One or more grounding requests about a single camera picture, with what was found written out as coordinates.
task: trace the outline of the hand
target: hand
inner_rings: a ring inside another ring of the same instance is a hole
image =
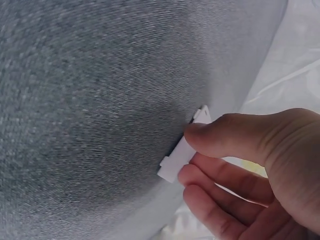
[[[320,234],[318,114],[227,114],[208,125],[191,124],[184,135],[198,153],[179,173],[183,197],[214,235],[305,240],[306,228]],[[220,159],[227,156],[260,164],[268,178]]]

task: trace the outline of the white plastic clip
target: white plastic clip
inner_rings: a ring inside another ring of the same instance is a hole
[[[198,109],[193,116],[193,123],[211,123],[211,117],[208,107],[205,105]],[[173,183],[177,178],[178,173],[184,165],[188,164],[196,151],[187,143],[183,136],[179,143],[169,156],[165,156],[160,163],[158,175],[170,183]]]

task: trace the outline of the gray fabric cushion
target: gray fabric cushion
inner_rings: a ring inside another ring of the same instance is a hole
[[[286,0],[2,0],[0,239],[144,240],[196,108],[242,104]]]

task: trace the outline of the white plastic sheet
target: white plastic sheet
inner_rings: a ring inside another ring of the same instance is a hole
[[[290,108],[320,113],[320,0],[290,0],[284,19],[241,112],[271,114]],[[239,160],[233,163],[240,165]],[[254,164],[243,165],[255,172]],[[183,204],[158,240],[214,240]]]

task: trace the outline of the finger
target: finger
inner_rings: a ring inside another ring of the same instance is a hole
[[[297,226],[293,223],[292,217],[281,204],[278,201],[274,201],[258,216],[242,237],[243,239],[248,239],[250,236],[256,236],[255,239],[258,236],[264,236],[264,239],[292,239],[286,238],[285,235],[288,235],[288,232],[290,232],[290,226]]]
[[[268,206],[275,199],[267,178],[221,158],[212,158],[196,153],[190,163],[196,165],[214,182],[244,199],[264,206]]]
[[[247,229],[242,223],[223,211],[199,186],[187,186],[183,199],[191,212],[221,240],[238,240]]]
[[[250,226],[265,207],[243,200],[218,187],[207,175],[193,164],[185,165],[178,175],[185,187],[197,185],[202,188],[224,211],[245,226]]]
[[[215,158],[237,157],[265,165],[268,143],[281,127],[274,115],[226,114],[211,124],[190,124],[184,132],[187,142],[199,153]]]

